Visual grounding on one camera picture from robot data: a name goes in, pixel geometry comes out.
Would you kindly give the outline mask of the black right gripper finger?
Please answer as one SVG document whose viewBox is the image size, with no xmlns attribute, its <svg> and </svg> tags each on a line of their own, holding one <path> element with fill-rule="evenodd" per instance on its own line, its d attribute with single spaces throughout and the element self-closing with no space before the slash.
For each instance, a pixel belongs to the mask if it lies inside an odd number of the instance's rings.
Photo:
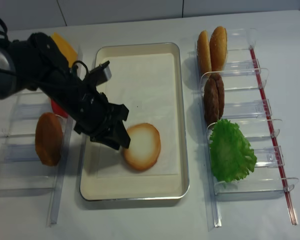
<svg viewBox="0 0 300 240">
<path fill-rule="evenodd" d="M 114 125 L 114 138 L 121 147 L 129 148 L 131 139 L 121 120 L 116 121 Z"/>
</svg>

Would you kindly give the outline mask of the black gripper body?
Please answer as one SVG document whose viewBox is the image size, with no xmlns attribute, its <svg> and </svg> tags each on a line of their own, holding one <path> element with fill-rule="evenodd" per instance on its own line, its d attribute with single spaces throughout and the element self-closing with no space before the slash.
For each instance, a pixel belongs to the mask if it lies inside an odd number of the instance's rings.
<svg viewBox="0 0 300 240">
<path fill-rule="evenodd" d="M 43 72 L 43 91 L 75 121 L 78 134 L 97 136 L 112 133 L 116 121 L 128 118 L 123 104 L 110 103 L 97 86 L 88 82 L 88 75 L 80 79 L 70 70 L 46 69 Z"/>
</svg>

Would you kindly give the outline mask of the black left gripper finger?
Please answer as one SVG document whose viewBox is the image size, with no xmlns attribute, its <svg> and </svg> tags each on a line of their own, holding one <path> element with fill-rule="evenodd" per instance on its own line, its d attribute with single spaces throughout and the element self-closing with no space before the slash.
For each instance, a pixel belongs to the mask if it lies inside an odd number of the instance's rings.
<svg viewBox="0 0 300 240">
<path fill-rule="evenodd" d="M 90 137 L 90 141 L 93 143 L 99 143 L 105 146 L 108 146 L 114 150 L 119 150 L 120 143 L 118 137 L 112 133 L 101 133 L 95 136 Z"/>
</svg>

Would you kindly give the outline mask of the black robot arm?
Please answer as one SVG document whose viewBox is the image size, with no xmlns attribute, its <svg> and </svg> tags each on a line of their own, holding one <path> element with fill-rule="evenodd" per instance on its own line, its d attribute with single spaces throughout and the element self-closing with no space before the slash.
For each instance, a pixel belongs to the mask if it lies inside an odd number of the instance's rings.
<svg viewBox="0 0 300 240">
<path fill-rule="evenodd" d="M 109 62 L 79 78 L 76 66 L 69 65 L 52 38 L 42 32 L 24 41 L 0 38 L 0 100 L 25 89 L 42 90 L 75 120 L 78 134 L 118 150 L 130 145 L 124 126 L 129 110 L 97 91 L 110 78 Z"/>
</svg>

